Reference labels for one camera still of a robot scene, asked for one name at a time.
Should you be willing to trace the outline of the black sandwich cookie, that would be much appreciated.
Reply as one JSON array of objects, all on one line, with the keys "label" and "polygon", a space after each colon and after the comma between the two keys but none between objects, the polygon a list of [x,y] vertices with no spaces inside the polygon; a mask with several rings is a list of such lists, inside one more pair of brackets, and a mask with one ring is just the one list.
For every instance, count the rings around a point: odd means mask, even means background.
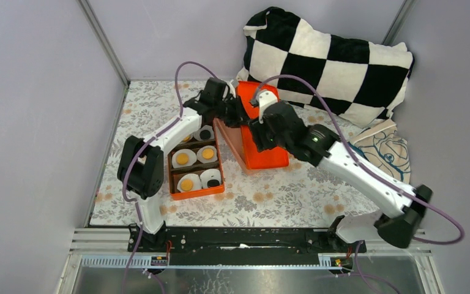
[{"label": "black sandwich cookie", "polygon": [[206,187],[209,189],[209,188],[213,188],[213,187],[218,187],[222,184],[221,181],[219,181],[218,179],[210,179],[206,182]]},{"label": "black sandwich cookie", "polygon": [[201,140],[210,140],[212,137],[211,131],[208,129],[203,129],[200,131],[200,139]]}]

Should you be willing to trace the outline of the orange box lid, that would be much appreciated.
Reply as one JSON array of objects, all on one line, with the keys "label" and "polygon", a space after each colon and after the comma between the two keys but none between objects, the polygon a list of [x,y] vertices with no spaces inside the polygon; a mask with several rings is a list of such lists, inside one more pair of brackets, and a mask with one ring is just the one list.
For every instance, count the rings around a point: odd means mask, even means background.
[{"label": "orange box lid", "polygon": [[253,97],[259,92],[258,86],[258,82],[240,81],[236,87],[236,94],[242,103],[241,143],[244,164],[249,170],[287,167],[288,153],[274,144],[272,135],[261,117],[266,107],[280,100],[277,89],[264,85],[261,89],[271,97],[265,98],[261,104],[258,98]]}]

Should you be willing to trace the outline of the pink cookie tray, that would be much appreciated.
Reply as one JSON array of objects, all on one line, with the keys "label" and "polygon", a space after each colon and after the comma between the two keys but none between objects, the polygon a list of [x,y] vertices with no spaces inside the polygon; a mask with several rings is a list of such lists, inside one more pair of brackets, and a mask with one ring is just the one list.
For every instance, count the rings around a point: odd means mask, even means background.
[{"label": "pink cookie tray", "polygon": [[247,175],[289,166],[289,156],[284,149],[276,147],[258,152],[247,127],[230,128],[219,119],[214,120],[214,125],[219,128],[235,159]]}]

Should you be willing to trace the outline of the orange cookie box with liners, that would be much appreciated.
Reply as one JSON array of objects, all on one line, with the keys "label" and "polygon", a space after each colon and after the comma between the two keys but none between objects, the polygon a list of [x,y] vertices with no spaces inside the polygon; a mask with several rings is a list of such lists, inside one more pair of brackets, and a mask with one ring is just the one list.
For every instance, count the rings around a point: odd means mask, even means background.
[{"label": "orange cookie box with liners", "polygon": [[[196,197],[221,194],[225,191],[225,179],[223,175],[222,161],[220,158],[217,133],[212,123],[206,124],[206,125],[210,125],[213,127],[214,134],[215,134],[215,138],[213,140],[196,141],[194,139],[193,141],[188,142],[188,143],[184,143],[184,144],[179,143],[174,149],[170,151],[170,154],[168,155],[169,193],[173,200],[187,200],[187,199],[196,198]],[[197,150],[199,150],[203,146],[208,146],[208,145],[214,146],[217,149],[218,161],[213,162],[213,163],[208,163],[208,164],[202,164],[201,162],[197,160],[192,166],[189,166],[189,167],[182,167],[182,168],[172,167],[171,157],[177,150],[191,149],[192,151],[196,153]],[[189,173],[200,175],[203,171],[210,169],[210,168],[216,168],[220,170],[221,175],[222,175],[222,184],[220,186],[209,188],[209,189],[202,188],[201,190],[196,190],[196,191],[187,192],[187,193],[182,193],[177,190],[177,187],[176,187],[177,182],[184,175],[189,174]]]}]

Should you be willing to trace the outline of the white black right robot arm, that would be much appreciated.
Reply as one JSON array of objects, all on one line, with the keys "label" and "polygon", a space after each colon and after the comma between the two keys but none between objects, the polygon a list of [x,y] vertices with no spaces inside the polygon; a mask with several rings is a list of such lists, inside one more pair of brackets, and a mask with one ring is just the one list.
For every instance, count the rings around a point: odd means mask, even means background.
[{"label": "white black right robot arm", "polygon": [[392,246],[409,247],[426,214],[433,191],[426,185],[412,187],[347,150],[331,129],[321,124],[307,126],[293,107],[283,101],[271,102],[248,123],[258,151],[281,147],[296,159],[331,172],[371,200],[379,209],[370,214],[345,217],[326,236],[329,249],[344,251],[351,243],[378,236]]}]

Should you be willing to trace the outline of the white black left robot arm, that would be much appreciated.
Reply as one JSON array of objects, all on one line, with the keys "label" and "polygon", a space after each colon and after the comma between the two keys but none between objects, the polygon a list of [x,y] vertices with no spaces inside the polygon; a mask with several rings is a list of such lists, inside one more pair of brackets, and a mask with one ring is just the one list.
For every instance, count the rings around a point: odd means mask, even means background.
[{"label": "white black left robot arm", "polygon": [[196,97],[179,102],[177,116],[146,138],[132,135],[126,139],[117,178],[124,200],[135,205],[138,226],[144,232],[141,242],[148,250],[157,252],[165,245],[166,237],[159,231],[165,221],[157,194],[165,177],[166,157],[186,136],[215,118],[240,126],[243,106],[236,86],[236,81],[209,78]]}]

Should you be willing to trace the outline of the white paper liner top right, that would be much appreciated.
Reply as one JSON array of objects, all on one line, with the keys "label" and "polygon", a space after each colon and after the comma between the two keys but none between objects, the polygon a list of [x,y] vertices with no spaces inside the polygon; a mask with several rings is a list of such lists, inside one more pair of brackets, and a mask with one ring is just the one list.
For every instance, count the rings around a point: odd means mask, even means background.
[{"label": "white paper liner top right", "polygon": [[199,130],[197,130],[193,137],[196,141],[208,141],[215,138],[213,127],[210,125],[205,125]]}]

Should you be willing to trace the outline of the white paper liner top left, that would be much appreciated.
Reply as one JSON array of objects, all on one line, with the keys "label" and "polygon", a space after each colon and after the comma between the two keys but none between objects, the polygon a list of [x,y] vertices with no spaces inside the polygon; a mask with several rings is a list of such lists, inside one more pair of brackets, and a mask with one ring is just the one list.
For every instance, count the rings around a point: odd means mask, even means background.
[{"label": "white paper liner top left", "polygon": [[186,136],[182,141],[181,144],[188,143],[194,140],[194,137],[192,135]]}]

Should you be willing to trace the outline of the white paper liner middle right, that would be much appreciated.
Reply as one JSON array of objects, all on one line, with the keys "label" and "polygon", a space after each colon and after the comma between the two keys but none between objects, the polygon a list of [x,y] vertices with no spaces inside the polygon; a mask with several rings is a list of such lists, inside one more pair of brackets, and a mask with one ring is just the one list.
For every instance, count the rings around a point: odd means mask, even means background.
[{"label": "white paper liner middle right", "polygon": [[214,146],[203,146],[196,152],[196,158],[202,164],[208,164],[218,161],[217,149]]}]

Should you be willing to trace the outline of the floral tablecloth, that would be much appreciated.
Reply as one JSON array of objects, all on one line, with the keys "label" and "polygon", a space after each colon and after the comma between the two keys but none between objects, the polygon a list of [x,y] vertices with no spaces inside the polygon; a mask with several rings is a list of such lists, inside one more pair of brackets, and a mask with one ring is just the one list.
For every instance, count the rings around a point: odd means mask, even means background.
[{"label": "floral tablecloth", "polygon": [[[145,137],[179,112],[203,81],[134,81],[125,98],[89,223],[122,226],[136,222],[132,203],[122,197],[117,169],[127,137]],[[285,168],[246,174],[223,138],[219,155],[225,179],[222,193],[174,200],[169,184],[159,191],[160,212],[169,226],[328,227],[340,215],[358,216],[376,205],[333,174],[290,158]]]}]

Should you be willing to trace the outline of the black white checkered pillow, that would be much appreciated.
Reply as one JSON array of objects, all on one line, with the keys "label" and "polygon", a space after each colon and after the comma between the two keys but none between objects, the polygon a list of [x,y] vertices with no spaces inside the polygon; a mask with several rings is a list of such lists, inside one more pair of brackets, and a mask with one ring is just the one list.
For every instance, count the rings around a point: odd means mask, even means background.
[{"label": "black white checkered pillow", "polygon": [[414,56],[405,43],[378,45],[315,30],[279,7],[258,12],[243,28],[242,81],[266,82],[282,100],[329,108],[359,127],[389,119],[405,99]]}]

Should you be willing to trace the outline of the beige blue printed cloth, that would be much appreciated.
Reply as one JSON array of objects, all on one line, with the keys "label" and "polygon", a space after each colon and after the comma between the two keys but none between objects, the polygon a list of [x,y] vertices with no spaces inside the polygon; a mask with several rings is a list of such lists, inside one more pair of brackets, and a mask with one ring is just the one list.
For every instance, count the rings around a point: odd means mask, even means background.
[{"label": "beige blue printed cloth", "polygon": [[350,139],[356,153],[389,176],[405,184],[410,182],[408,142],[398,134],[397,124],[385,120]]}]

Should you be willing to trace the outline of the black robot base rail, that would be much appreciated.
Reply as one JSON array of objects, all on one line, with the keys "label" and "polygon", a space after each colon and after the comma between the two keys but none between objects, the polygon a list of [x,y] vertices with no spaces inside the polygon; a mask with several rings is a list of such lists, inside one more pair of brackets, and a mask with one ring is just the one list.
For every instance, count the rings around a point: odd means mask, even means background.
[{"label": "black robot base rail", "polygon": [[345,243],[333,229],[167,227],[157,233],[129,226],[129,252],[161,253],[173,266],[311,266],[321,254],[364,253],[364,244]]}]

